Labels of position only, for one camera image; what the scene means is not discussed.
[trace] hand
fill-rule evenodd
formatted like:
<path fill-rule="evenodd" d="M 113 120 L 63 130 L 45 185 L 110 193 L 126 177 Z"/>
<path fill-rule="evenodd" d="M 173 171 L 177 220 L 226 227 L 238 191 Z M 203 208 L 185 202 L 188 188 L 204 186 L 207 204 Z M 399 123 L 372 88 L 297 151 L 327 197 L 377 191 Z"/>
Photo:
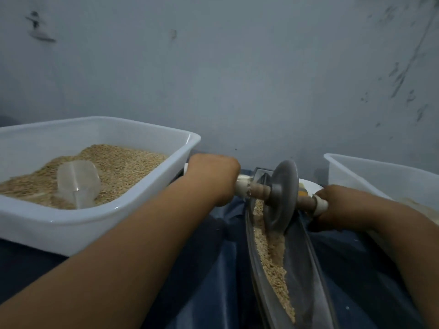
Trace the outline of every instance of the hand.
<path fill-rule="evenodd" d="M 401 204 L 360 190 L 330 185 L 316 193 L 328 201 L 328 210 L 309 225 L 311 232 L 325 230 L 366 231 L 376 229 L 380 218 Z"/>
<path fill-rule="evenodd" d="M 215 203 L 220 207 L 232 200 L 240 170 L 241 166 L 235 158 L 196 154 L 189 160 L 185 177 L 200 182 L 206 192 L 214 195 Z"/>

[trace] person's right arm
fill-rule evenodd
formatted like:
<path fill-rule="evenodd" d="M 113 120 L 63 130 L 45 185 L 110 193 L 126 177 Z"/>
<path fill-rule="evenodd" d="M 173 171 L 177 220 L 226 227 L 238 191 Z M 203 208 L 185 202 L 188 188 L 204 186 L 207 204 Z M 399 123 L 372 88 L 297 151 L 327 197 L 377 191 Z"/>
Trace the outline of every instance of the person's right arm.
<path fill-rule="evenodd" d="M 327 186 L 317 195 L 328 201 L 328 210 L 311 222 L 310 230 L 377 232 L 391 246 L 425 322 L 439 328 L 439 226 L 404 204 L 359 190 Z"/>

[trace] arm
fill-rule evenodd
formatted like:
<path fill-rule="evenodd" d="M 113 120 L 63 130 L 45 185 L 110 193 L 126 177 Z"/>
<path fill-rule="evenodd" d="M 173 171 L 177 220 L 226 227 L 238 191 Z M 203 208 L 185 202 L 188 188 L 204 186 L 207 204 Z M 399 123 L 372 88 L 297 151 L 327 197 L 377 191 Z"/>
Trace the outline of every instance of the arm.
<path fill-rule="evenodd" d="M 317 193 L 328 211 L 311 230 L 374 230 L 392 248 L 413 300 L 431 328 L 439 327 L 439 227 L 420 212 L 358 190 L 328 186 Z"/>
<path fill-rule="evenodd" d="M 184 177 L 0 306 L 0 328 L 139 328 L 186 240 L 240 170 L 195 155 Z"/>

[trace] crushed grain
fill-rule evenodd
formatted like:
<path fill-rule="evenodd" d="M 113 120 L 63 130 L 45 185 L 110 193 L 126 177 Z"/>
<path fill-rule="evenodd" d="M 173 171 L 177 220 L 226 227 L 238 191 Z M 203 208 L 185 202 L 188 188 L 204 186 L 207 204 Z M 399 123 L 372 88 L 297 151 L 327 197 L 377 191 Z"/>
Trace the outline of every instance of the crushed grain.
<path fill-rule="evenodd" d="M 72 160 L 90 160 L 101 178 L 101 192 L 95 200 L 96 205 L 101 205 L 123 195 L 166 158 L 144 150 L 96 144 L 76 156 L 57 157 L 38 171 L 0 183 L 0 194 L 47 207 L 74 209 L 73 204 L 56 196 L 58 166 Z"/>
<path fill-rule="evenodd" d="M 256 248 L 268 281 L 273 287 L 282 307 L 287 312 L 291 321 L 295 323 L 295 311 L 290 303 L 287 283 L 285 282 L 287 271 L 283 267 L 285 237 L 283 234 L 266 233 L 263 208 L 264 202 L 260 199 L 256 200 L 253 211 Z"/>

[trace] grain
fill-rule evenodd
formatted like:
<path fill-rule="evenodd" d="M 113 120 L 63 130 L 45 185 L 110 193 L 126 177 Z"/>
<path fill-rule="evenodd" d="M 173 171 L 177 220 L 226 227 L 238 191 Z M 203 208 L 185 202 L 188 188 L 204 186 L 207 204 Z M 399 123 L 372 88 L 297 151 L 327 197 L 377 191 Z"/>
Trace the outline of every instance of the grain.
<path fill-rule="evenodd" d="M 287 271 L 283 267 L 285 237 L 283 234 L 266 232 L 263 206 L 263 201 L 259 199 L 256 200 L 255 209 L 253 211 L 256 248 L 268 281 L 273 287 L 282 307 L 287 312 L 291 321 L 295 323 L 295 311 L 290 303 L 287 283 L 285 282 L 285 274 Z"/>
<path fill-rule="evenodd" d="M 56 196 L 58 166 L 72 160 L 90 160 L 101 178 L 101 192 L 95 200 L 101 205 L 123 195 L 166 158 L 144 150 L 96 144 L 76 156 L 57 157 L 38 171 L 0 183 L 0 194 L 47 207 L 74 209 L 74 205 Z"/>

